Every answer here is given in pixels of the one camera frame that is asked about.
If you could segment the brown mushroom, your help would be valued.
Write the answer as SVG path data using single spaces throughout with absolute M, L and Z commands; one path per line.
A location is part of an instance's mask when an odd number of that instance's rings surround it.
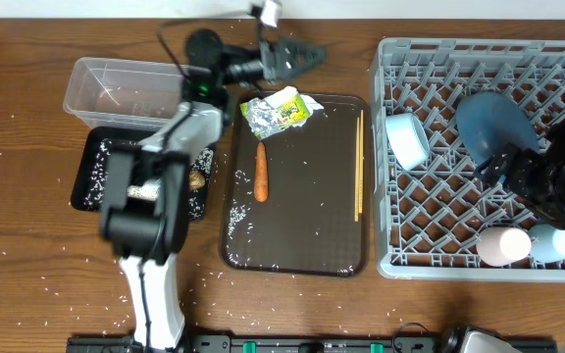
M 206 177 L 197 170 L 189 172 L 188 186 L 190 191 L 196 191 L 206 185 Z

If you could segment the pink cup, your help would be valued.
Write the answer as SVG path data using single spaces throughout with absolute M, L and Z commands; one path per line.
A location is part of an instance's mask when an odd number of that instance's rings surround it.
M 516 227 L 488 227 L 480 233 L 476 250 L 481 260 L 503 267 L 526 258 L 532 249 L 528 234 Z

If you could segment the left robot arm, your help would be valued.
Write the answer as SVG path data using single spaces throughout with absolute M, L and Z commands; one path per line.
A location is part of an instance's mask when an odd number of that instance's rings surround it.
M 199 29 L 185 43 L 187 67 L 175 115 L 151 136 L 118 146 L 107 162 L 100 233 L 127 277 L 136 330 L 130 348 L 173 352 L 184 329 L 177 288 L 177 255 L 189 224 L 189 166 L 231 123 L 230 84 L 290 81 L 323 64 L 324 47 L 290 37 L 255 49 L 222 42 Z

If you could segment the light blue rice bowl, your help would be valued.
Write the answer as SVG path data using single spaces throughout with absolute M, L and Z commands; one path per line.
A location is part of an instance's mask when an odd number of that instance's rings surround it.
M 385 131 L 391 151 L 403 170 L 411 171 L 429 159 L 429 140 L 421 121 L 413 113 L 386 117 Z

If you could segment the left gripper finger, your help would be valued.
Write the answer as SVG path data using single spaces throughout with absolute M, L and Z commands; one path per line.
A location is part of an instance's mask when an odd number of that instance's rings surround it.
M 275 52 L 290 64 L 321 64 L 327 56 L 324 47 L 290 37 L 283 37 L 276 44 Z
M 291 81 L 309 73 L 324 63 L 324 59 L 282 62 L 282 80 Z

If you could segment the blue plate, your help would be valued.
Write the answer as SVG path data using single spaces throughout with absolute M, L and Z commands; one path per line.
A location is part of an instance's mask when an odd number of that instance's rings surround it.
M 527 115 L 502 94 L 480 92 L 463 98 L 455 118 L 459 136 L 477 166 L 508 143 L 539 152 L 539 138 Z

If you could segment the blue cup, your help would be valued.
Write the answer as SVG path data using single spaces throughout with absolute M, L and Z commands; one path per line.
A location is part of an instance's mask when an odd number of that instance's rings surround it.
M 528 231 L 532 239 L 531 257 L 541 263 L 565 260 L 565 229 L 548 224 L 533 226 Z

